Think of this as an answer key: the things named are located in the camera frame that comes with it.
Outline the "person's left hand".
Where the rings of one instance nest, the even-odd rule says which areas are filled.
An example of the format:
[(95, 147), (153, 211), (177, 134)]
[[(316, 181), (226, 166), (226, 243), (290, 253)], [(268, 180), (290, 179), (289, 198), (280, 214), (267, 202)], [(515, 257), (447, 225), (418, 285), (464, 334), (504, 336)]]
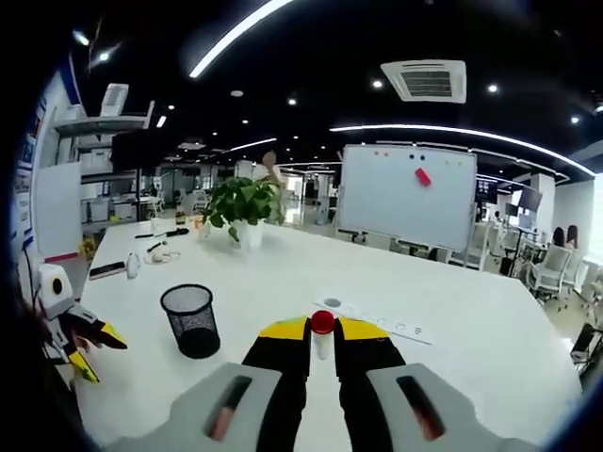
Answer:
[(78, 348), (84, 349), (86, 352), (90, 351), (91, 347), (102, 348), (103, 345), (95, 340), (78, 335), (76, 332), (72, 332), (73, 342)]

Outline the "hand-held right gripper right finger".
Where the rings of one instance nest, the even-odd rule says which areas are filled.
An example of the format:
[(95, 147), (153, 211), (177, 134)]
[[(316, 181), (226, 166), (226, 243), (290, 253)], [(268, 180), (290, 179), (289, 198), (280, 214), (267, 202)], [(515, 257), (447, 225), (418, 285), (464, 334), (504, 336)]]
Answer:
[(407, 363), (379, 327), (334, 322), (339, 403), (354, 451), (534, 451), (486, 428), (472, 402), (420, 363)]

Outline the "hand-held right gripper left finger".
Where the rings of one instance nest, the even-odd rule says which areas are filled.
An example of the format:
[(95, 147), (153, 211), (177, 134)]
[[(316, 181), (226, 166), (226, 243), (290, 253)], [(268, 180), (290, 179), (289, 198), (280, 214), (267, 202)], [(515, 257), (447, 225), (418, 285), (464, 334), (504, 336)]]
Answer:
[(310, 320), (277, 321), (241, 363), (225, 363), (180, 395), (168, 420), (109, 451), (291, 451), (306, 405)]

